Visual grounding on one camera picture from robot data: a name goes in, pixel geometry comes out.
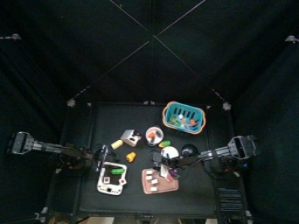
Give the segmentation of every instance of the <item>cable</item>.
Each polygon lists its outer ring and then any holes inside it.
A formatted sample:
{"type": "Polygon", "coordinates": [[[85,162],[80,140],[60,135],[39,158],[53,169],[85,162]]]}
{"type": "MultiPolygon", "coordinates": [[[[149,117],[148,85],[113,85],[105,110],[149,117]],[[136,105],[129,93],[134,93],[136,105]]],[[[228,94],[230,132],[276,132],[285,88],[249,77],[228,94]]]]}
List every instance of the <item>cable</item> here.
{"type": "Polygon", "coordinates": [[[89,217],[85,217],[85,218],[82,218],[81,220],[78,220],[78,221],[76,221],[76,224],[77,223],[81,223],[84,220],[86,220],[89,217]]]}
{"type": "Polygon", "coordinates": [[[101,78],[104,76],[108,75],[109,72],[112,72],[112,70],[114,70],[114,68],[122,64],[122,62],[132,57],[133,54],[136,54],[136,52],[149,43],[149,41],[144,42],[113,66],[112,68],[109,68],[92,82],[88,86],[85,86],[70,98],[70,100],[74,100],[92,86],[94,86],[94,84],[98,82],[98,80],[101,80],[101,78]]]}
{"type": "Polygon", "coordinates": [[[201,166],[202,166],[202,170],[206,173],[206,175],[209,176],[210,179],[216,179],[216,180],[228,180],[226,178],[214,178],[214,176],[210,175],[210,172],[206,171],[205,166],[204,166],[204,161],[201,161],[201,166]]]}
{"type": "Polygon", "coordinates": [[[165,30],[168,30],[168,28],[170,28],[202,3],[205,2],[205,0],[200,1],[157,34],[156,36],[158,36],[160,34],[162,34],[162,32],[165,30]]]}
{"type": "Polygon", "coordinates": [[[64,161],[62,161],[62,159],[61,159],[61,155],[58,156],[58,158],[60,158],[61,163],[65,164],[64,161]]]}
{"type": "Polygon", "coordinates": [[[222,102],[226,102],[225,99],[220,96],[218,92],[210,87],[210,85],[202,80],[198,74],[192,70],[192,68],[186,65],[182,59],[178,57],[177,54],[170,50],[170,48],[165,45],[165,43],[153,35],[154,39],[160,42],[164,48],[169,51],[173,57],[184,64],[184,66],[189,69],[190,73],[193,74],[194,78],[200,80],[200,82],[205,85],[205,87],[212,91],[212,93],[221,99],[222,102]]]}
{"type": "Polygon", "coordinates": [[[226,155],[218,155],[218,157],[221,158],[221,157],[224,157],[224,158],[234,158],[236,160],[244,160],[244,159],[248,159],[248,157],[242,157],[242,158],[240,158],[240,157],[234,157],[234,156],[226,156],[226,155]]]}
{"type": "Polygon", "coordinates": [[[97,143],[90,150],[92,151],[93,150],[98,150],[101,147],[102,147],[102,144],[101,143],[97,143]]]}
{"type": "Polygon", "coordinates": [[[130,17],[130,19],[144,28],[145,31],[146,28],[138,23],[138,21],[128,14],[128,12],[121,8],[121,6],[118,6],[114,1],[109,0],[109,2],[130,17]]]}
{"type": "Polygon", "coordinates": [[[189,168],[188,168],[188,170],[186,170],[186,173],[184,174],[184,176],[182,176],[181,178],[178,178],[178,180],[185,180],[185,179],[186,179],[192,167],[193,167],[198,162],[201,162],[204,159],[205,159],[205,157],[204,157],[204,158],[200,158],[198,160],[196,160],[196,161],[188,166],[189,168]]]}

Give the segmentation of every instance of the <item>toy fruit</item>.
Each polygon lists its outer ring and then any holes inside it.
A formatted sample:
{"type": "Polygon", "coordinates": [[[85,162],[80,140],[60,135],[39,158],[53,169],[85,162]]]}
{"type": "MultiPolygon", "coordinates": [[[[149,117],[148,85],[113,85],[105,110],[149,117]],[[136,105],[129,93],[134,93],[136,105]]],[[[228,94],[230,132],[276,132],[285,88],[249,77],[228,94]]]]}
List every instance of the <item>toy fruit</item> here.
{"type": "Polygon", "coordinates": [[[169,146],[169,145],[170,145],[170,141],[168,141],[168,140],[161,141],[161,142],[158,143],[158,147],[160,147],[160,148],[162,148],[162,147],[165,147],[165,146],[169,146]]]}
{"type": "Polygon", "coordinates": [[[153,138],[154,137],[154,133],[150,132],[149,135],[148,135],[148,138],[153,138]]]}
{"type": "Polygon", "coordinates": [[[172,118],[169,119],[169,123],[170,123],[170,124],[174,124],[174,123],[176,123],[176,119],[174,119],[174,117],[172,117],[172,118]]]}
{"type": "Polygon", "coordinates": [[[134,161],[134,158],[136,158],[136,154],[133,152],[125,155],[125,160],[128,163],[132,163],[134,161]]]}
{"type": "Polygon", "coordinates": [[[193,121],[193,119],[189,120],[189,124],[190,125],[194,125],[196,124],[196,122],[193,121]]]}

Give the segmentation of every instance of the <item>black curtain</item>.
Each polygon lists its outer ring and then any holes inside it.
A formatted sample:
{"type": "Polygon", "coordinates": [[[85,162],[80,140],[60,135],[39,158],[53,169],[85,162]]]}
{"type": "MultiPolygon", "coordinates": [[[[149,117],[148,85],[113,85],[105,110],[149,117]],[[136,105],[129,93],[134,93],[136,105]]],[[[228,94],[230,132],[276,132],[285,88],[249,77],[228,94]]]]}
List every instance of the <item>black curtain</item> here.
{"type": "Polygon", "coordinates": [[[233,102],[299,22],[294,0],[0,5],[62,96],[84,102],[233,102]]]}
{"type": "MultiPolygon", "coordinates": [[[[11,34],[0,25],[1,33],[11,34]]],[[[0,222],[42,210],[53,167],[38,153],[7,155],[10,135],[25,131],[58,143],[66,102],[18,42],[0,40],[0,222]]]]}
{"type": "Polygon", "coordinates": [[[299,45],[285,46],[237,98],[233,114],[240,135],[257,137],[246,173],[246,199],[254,223],[299,221],[299,45]]]}

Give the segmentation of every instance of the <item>black enclosure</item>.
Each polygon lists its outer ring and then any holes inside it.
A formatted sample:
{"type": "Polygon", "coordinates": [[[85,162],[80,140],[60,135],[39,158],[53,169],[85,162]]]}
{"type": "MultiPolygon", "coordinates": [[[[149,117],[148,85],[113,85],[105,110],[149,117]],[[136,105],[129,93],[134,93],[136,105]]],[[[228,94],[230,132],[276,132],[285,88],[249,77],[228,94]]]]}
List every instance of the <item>black enclosure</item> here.
{"type": "MultiPolygon", "coordinates": [[[[198,142],[188,140],[201,148],[222,146],[232,136],[257,137],[260,155],[242,179],[253,222],[297,223],[297,25],[294,0],[1,1],[0,222],[26,223],[42,210],[54,171],[48,154],[6,154],[14,132],[90,147],[117,140],[118,133],[116,139],[101,135],[113,121],[110,131],[130,129],[129,117],[121,123],[125,111],[145,131],[141,111],[180,144],[185,135],[158,123],[165,103],[177,101],[209,115],[198,142]]],[[[84,183],[73,179],[74,192],[78,185],[89,188],[84,183]]],[[[208,214],[212,190],[204,189],[198,209],[208,214]]],[[[193,198],[200,194],[196,189],[193,198]]],[[[80,196],[53,194],[53,204],[80,196]]],[[[80,204],[82,213],[89,203],[80,204]]],[[[192,218],[192,196],[188,205],[192,218]]]]}

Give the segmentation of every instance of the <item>small object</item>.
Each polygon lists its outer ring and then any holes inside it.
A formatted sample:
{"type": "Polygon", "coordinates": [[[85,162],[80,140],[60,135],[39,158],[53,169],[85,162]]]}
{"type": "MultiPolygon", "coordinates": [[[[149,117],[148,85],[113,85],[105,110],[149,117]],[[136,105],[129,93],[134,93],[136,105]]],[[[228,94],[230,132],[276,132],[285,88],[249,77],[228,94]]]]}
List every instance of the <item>small object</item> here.
{"type": "Polygon", "coordinates": [[[149,146],[156,146],[164,139],[164,133],[157,126],[150,127],[144,135],[149,146]]]}
{"type": "Polygon", "coordinates": [[[154,134],[156,134],[157,137],[162,137],[162,134],[158,130],[154,132],[154,134]]]}
{"type": "Polygon", "coordinates": [[[169,123],[170,123],[170,124],[174,124],[174,123],[176,123],[176,118],[174,118],[174,117],[172,117],[172,118],[169,119],[169,123]]]}
{"type": "Polygon", "coordinates": [[[109,183],[109,177],[104,177],[104,184],[108,184],[109,183]]]}
{"type": "Polygon", "coordinates": [[[193,126],[196,124],[196,122],[193,121],[193,119],[189,120],[189,124],[190,124],[190,126],[193,126]]]}
{"type": "Polygon", "coordinates": [[[134,147],[140,138],[140,135],[136,134],[133,129],[126,129],[122,136],[120,137],[120,140],[122,140],[124,143],[126,143],[129,146],[134,147]]]}
{"type": "Polygon", "coordinates": [[[152,179],[152,185],[156,185],[157,184],[157,179],[152,179]]]}
{"type": "Polygon", "coordinates": [[[168,167],[164,164],[161,164],[160,176],[162,178],[165,178],[166,177],[166,174],[168,174],[168,167]]]}
{"type": "Polygon", "coordinates": [[[162,154],[164,158],[177,158],[178,157],[178,151],[172,146],[164,147],[161,154],[162,154]]]}
{"type": "Polygon", "coordinates": [[[180,175],[177,174],[177,171],[174,169],[169,169],[168,173],[170,174],[173,179],[177,179],[180,175]]]}
{"type": "Polygon", "coordinates": [[[222,109],[224,110],[229,110],[230,109],[230,105],[226,102],[222,103],[222,109]]]}
{"type": "Polygon", "coordinates": [[[158,152],[153,152],[152,161],[154,165],[158,165],[162,162],[162,155],[158,152]]]}
{"type": "Polygon", "coordinates": [[[68,105],[68,107],[73,108],[76,106],[76,101],[73,99],[69,99],[66,101],[66,105],[68,105]]]}
{"type": "Polygon", "coordinates": [[[233,171],[234,176],[238,178],[238,173],[236,171],[233,171]]]}
{"type": "Polygon", "coordinates": [[[148,138],[153,138],[154,137],[154,133],[150,132],[149,135],[148,135],[148,138]]]}
{"type": "Polygon", "coordinates": [[[134,158],[136,158],[136,154],[133,152],[125,155],[125,160],[128,163],[132,163],[134,161],[134,158]]]}
{"type": "Polygon", "coordinates": [[[152,174],[153,174],[153,171],[150,171],[150,170],[145,171],[145,175],[152,175],[152,174]]]}
{"type": "Polygon", "coordinates": [[[11,40],[17,40],[17,39],[21,39],[19,35],[15,33],[13,34],[11,36],[7,36],[7,37],[0,37],[0,39],[11,39],[11,40]]]}
{"type": "Polygon", "coordinates": [[[150,187],[150,192],[156,192],[157,191],[157,187],[156,186],[152,186],[150,187]]]}
{"type": "Polygon", "coordinates": [[[161,142],[158,143],[158,147],[160,147],[160,148],[162,148],[162,147],[165,147],[165,146],[169,146],[169,145],[170,145],[170,141],[168,141],[168,140],[161,141],[161,142]]]}
{"type": "Polygon", "coordinates": [[[181,147],[181,156],[184,158],[186,157],[194,157],[198,155],[198,150],[196,148],[196,146],[190,143],[186,143],[182,147],[181,147]]]}
{"type": "Polygon", "coordinates": [[[124,144],[122,140],[117,140],[110,144],[112,149],[114,150],[124,144]]]}
{"type": "Polygon", "coordinates": [[[124,173],[124,171],[125,171],[125,169],[118,168],[118,169],[112,169],[112,170],[110,170],[110,173],[112,173],[113,175],[121,175],[121,174],[124,173]]]}
{"type": "Polygon", "coordinates": [[[126,183],[126,180],[124,178],[121,178],[117,182],[122,186],[126,183]]]}

